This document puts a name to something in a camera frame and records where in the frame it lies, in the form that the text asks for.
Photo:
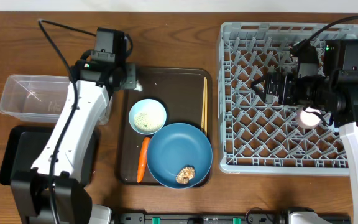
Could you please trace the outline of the light blue small bowl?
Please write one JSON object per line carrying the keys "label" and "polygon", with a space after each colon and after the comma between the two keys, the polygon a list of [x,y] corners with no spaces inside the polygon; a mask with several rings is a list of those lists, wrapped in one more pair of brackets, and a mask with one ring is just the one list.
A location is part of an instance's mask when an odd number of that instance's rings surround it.
{"label": "light blue small bowl", "polygon": [[156,133],[165,125],[167,111],[159,101],[147,98],[132,106],[128,120],[135,132],[150,135]]}

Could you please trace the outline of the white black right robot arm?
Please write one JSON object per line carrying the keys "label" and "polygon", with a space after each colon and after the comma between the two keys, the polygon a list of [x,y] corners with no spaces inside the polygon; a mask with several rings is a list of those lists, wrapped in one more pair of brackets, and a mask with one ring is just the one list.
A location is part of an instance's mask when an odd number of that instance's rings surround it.
{"label": "white black right robot arm", "polygon": [[264,103],[277,96],[279,104],[311,108],[319,119],[319,110],[331,113],[324,124],[339,130],[349,167],[354,223],[358,223],[358,39],[326,41],[321,75],[317,50],[307,40],[290,52],[298,59],[295,73],[268,73],[254,80],[251,88]]}

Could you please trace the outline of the white tissue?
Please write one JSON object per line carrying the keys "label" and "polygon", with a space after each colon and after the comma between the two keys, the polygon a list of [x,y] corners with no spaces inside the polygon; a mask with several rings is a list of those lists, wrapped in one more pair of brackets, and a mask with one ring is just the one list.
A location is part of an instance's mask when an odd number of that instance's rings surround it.
{"label": "white tissue", "polygon": [[142,85],[140,84],[139,81],[137,81],[136,87],[134,88],[134,90],[139,91],[139,92],[143,91],[143,87],[142,87]]}

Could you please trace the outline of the pink plastic cup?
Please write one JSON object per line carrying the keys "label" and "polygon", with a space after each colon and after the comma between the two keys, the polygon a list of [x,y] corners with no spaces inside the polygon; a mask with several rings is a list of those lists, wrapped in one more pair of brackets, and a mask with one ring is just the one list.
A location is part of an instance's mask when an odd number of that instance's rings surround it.
{"label": "pink plastic cup", "polygon": [[295,117],[297,125],[303,129],[313,129],[317,127],[321,122],[321,119],[314,113],[321,115],[320,110],[310,107],[307,107],[306,110],[304,110],[303,107],[299,107]]}

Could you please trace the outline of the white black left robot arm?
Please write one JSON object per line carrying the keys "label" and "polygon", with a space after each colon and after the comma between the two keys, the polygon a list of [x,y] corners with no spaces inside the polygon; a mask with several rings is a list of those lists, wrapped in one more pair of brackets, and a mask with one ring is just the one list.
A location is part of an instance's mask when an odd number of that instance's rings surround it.
{"label": "white black left robot arm", "polygon": [[95,47],[69,69],[60,117],[43,151],[27,171],[17,171],[11,190],[22,223],[111,223],[112,210],[92,202],[81,183],[90,140],[115,91],[135,89],[129,34],[98,28]]}

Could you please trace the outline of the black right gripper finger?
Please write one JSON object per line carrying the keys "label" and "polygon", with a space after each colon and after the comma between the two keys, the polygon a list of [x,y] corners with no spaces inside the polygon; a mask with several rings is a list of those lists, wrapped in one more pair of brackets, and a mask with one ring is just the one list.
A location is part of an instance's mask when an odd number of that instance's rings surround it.
{"label": "black right gripper finger", "polygon": [[254,86],[256,86],[257,84],[266,81],[266,79],[268,79],[268,77],[269,77],[269,74],[264,75],[264,76],[262,76],[262,77],[260,77],[260,78],[255,79],[255,80],[251,83],[251,87],[254,87]]}
{"label": "black right gripper finger", "polygon": [[264,89],[261,90],[257,83],[252,82],[251,83],[251,89],[259,96],[259,98],[264,103],[273,103],[274,95],[270,92],[270,87],[268,84],[264,84]]}

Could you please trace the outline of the white rice pile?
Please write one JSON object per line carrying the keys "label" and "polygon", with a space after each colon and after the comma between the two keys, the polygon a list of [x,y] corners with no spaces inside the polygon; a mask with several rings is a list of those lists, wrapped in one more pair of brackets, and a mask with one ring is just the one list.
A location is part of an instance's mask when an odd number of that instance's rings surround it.
{"label": "white rice pile", "polygon": [[134,116],[134,125],[140,132],[150,134],[162,127],[163,119],[156,114],[142,112]]}

